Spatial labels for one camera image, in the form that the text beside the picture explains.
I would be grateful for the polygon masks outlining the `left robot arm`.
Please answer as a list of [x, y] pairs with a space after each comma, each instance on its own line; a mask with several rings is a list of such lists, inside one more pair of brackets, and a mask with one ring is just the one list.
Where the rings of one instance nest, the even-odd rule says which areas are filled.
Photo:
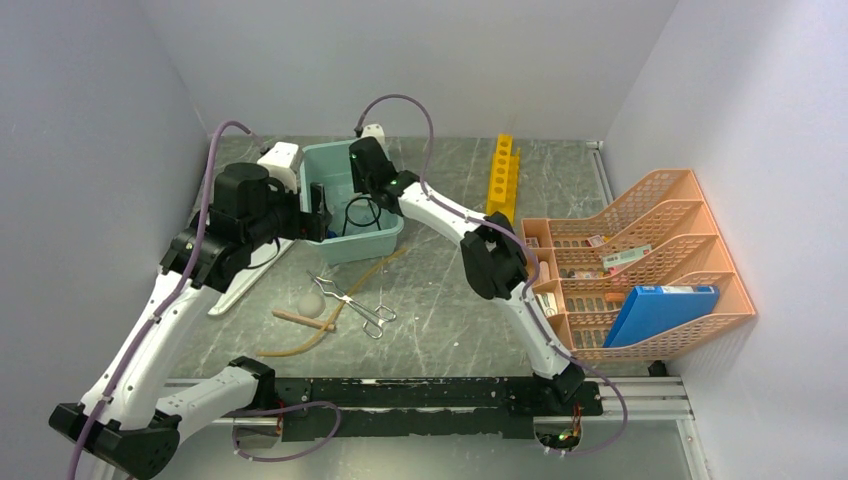
[[153, 292], [131, 334], [92, 389], [62, 403], [50, 426], [135, 479], [156, 477], [180, 443], [239, 411], [279, 404], [272, 368], [249, 357], [170, 397], [162, 393], [182, 341], [247, 270], [253, 253], [279, 240], [322, 241], [330, 218], [324, 189], [289, 189], [255, 163], [208, 174], [201, 207], [161, 260]]

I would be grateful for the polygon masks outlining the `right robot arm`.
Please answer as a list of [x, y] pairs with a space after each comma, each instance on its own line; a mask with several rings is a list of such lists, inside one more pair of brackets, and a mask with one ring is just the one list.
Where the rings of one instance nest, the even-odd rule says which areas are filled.
[[550, 413], [562, 414], [578, 399], [585, 379], [544, 316], [528, 277], [527, 253], [507, 217], [469, 210], [430, 189], [418, 175], [398, 171], [380, 143], [362, 137], [348, 147], [354, 190], [379, 207], [418, 221], [459, 247], [466, 281], [494, 302], [525, 347], [539, 398]]

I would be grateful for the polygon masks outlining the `yellow test tube rack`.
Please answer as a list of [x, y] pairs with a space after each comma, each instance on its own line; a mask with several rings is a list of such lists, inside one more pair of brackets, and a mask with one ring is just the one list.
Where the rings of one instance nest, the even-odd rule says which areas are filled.
[[521, 151], [514, 147], [513, 137], [500, 134], [491, 160], [485, 213], [502, 213], [515, 223]]

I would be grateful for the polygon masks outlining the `mint green plastic bin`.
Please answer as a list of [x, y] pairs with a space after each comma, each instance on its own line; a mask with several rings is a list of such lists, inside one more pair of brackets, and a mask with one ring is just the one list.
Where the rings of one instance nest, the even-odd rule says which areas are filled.
[[354, 191], [349, 161], [350, 140], [306, 146], [299, 167], [300, 204], [307, 212], [317, 204], [310, 187], [323, 187], [331, 220], [330, 235], [309, 245], [328, 265], [372, 259], [392, 254], [404, 220], [362, 198]]

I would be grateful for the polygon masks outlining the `black wire ring stand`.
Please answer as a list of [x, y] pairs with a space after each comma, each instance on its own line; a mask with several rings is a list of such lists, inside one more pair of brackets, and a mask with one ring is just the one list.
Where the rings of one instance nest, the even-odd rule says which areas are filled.
[[371, 196], [357, 195], [345, 205], [341, 235], [365, 233], [371, 227], [381, 231], [381, 217], [382, 209]]

